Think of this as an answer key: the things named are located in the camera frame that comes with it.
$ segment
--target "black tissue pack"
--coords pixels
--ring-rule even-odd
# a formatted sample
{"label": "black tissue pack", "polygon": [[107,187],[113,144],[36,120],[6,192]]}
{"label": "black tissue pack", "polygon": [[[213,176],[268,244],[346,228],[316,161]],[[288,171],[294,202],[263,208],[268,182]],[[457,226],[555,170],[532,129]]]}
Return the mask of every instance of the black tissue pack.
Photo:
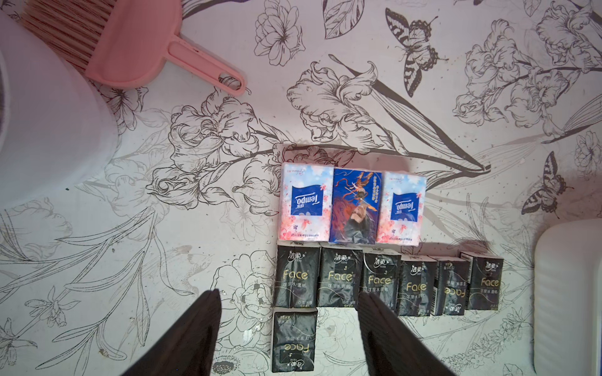
{"label": "black tissue pack", "polygon": [[468,261],[459,257],[431,257],[437,261],[431,314],[462,316],[468,288]]}
{"label": "black tissue pack", "polygon": [[313,371],[318,312],[276,312],[272,372]]}
{"label": "black tissue pack", "polygon": [[397,287],[401,253],[384,248],[365,247],[361,291],[376,294],[393,311],[397,307]]}
{"label": "black tissue pack", "polygon": [[279,240],[274,277],[274,307],[315,307],[319,266],[318,242]]}
{"label": "black tissue pack", "polygon": [[354,307],[362,272],[362,248],[320,243],[318,307]]}
{"label": "black tissue pack", "polygon": [[460,252],[460,257],[470,263],[466,309],[497,310],[503,257],[470,251]]}
{"label": "black tissue pack", "polygon": [[428,256],[403,254],[399,273],[399,316],[429,316],[437,261]]}

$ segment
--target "tempo tissue pack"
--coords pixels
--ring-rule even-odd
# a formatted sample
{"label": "tempo tissue pack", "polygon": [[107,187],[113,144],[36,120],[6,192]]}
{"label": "tempo tissue pack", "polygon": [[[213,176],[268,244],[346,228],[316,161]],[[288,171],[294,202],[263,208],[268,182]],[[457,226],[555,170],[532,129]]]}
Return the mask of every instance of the tempo tissue pack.
{"label": "tempo tissue pack", "polygon": [[426,178],[386,171],[383,173],[382,185],[376,242],[418,245]]}
{"label": "tempo tissue pack", "polygon": [[334,168],[284,163],[280,193],[280,240],[328,241]]}

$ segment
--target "tissue pack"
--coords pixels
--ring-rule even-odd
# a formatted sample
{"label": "tissue pack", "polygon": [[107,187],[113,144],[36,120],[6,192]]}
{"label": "tissue pack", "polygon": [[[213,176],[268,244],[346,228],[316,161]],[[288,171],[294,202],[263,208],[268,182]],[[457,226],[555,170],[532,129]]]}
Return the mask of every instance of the tissue pack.
{"label": "tissue pack", "polygon": [[437,261],[433,287],[433,316],[463,316],[470,263],[459,257],[431,256]]}
{"label": "tissue pack", "polygon": [[425,193],[425,177],[384,172],[376,242],[418,245]]}
{"label": "tissue pack", "polygon": [[399,272],[399,316],[430,316],[437,261],[422,255],[403,254]]}
{"label": "tissue pack", "polygon": [[274,276],[274,307],[315,307],[319,266],[319,243],[279,240]]}
{"label": "tissue pack", "polygon": [[313,371],[318,312],[275,312],[272,372]]}
{"label": "tissue pack", "polygon": [[500,301],[503,257],[491,253],[462,251],[460,257],[468,260],[467,309],[497,310]]}
{"label": "tissue pack", "polygon": [[284,163],[278,239],[328,241],[334,168]]}
{"label": "tissue pack", "polygon": [[382,173],[335,168],[330,242],[374,244]]}

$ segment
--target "broom bristles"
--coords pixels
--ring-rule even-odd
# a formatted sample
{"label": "broom bristles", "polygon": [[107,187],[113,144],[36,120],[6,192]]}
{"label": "broom bristles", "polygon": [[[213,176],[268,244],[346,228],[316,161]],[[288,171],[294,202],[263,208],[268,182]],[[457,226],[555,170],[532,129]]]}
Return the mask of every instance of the broom bristles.
{"label": "broom bristles", "polygon": [[22,25],[84,73],[117,0],[28,0]]}

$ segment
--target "pocket tissue pack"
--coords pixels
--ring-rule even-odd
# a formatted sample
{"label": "pocket tissue pack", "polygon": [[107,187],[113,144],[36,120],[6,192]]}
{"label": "pocket tissue pack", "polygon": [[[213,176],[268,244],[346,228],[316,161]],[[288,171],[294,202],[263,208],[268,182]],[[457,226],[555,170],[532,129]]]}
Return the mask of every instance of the pocket tissue pack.
{"label": "pocket tissue pack", "polygon": [[418,245],[422,227],[426,178],[386,171],[376,242]]}
{"label": "pocket tissue pack", "polygon": [[335,168],[330,242],[374,244],[382,173]]}
{"label": "pocket tissue pack", "polygon": [[328,241],[334,168],[284,163],[280,192],[280,240]]}

